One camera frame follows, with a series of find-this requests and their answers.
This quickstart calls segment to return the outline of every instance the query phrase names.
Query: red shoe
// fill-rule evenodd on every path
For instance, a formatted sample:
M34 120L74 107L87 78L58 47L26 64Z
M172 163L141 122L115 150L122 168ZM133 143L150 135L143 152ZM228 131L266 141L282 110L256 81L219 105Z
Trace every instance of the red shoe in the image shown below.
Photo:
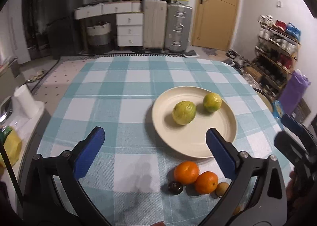
M286 70L287 72L291 72L291 69L293 67L293 61L290 57L285 56L284 57L284 64L283 64L283 69Z
M285 61L286 61L285 56L280 54L280 56L278 57L278 60L277 60L277 64L282 67L284 65Z
M283 31L283 32L285 32L285 30L286 30L286 24L282 21L276 20L276 23L274 23L272 26L274 28L277 28L277 29Z

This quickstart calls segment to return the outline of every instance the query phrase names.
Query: yellow bag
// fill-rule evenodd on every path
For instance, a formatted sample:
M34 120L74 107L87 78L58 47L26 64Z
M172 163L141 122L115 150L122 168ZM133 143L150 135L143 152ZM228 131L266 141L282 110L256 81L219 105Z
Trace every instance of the yellow bag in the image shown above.
M4 142L4 149L9 157L11 166L13 166L18 161L20 157L21 148L22 140L20 139L16 131L13 129L7 136L6 141ZM2 155L0 155L0 165L6 167Z

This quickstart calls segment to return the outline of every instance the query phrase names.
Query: purple bag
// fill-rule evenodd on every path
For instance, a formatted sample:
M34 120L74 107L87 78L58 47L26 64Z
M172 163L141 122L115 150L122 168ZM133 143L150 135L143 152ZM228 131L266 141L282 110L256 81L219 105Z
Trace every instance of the purple bag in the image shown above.
M309 85L310 81L305 76L297 71L293 71L291 79L287 82L279 98L286 114L292 114Z

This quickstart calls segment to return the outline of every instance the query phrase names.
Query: checkered tablecloth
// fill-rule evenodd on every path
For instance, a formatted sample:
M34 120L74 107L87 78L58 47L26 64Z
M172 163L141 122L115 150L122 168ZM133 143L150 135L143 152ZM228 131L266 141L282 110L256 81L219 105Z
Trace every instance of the checkered tablecloth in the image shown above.
M165 90L197 86L219 93L233 110L237 137L233 145L251 156L274 153L285 182L289 161L274 147L280 128L256 92L230 66L210 60L123 56L87 63L69 86L39 146L44 157L72 150L95 126L106 140L85 178L84 190L112 225L197 225L219 199L193 195L191 186L177 196L166 192L174 167L188 160L158 136L151 107ZM214 159L196 160L200 172L213 171L227 181ZM58 178L68 210L73 211Z

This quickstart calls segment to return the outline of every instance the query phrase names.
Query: shoe rack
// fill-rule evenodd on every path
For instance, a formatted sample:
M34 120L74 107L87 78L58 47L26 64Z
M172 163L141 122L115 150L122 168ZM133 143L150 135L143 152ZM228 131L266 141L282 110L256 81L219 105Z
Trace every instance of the shoe rack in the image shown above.
M295 68L300 42L282 29L260 23L252 67L261 73L260 85L273 101L279 97Z

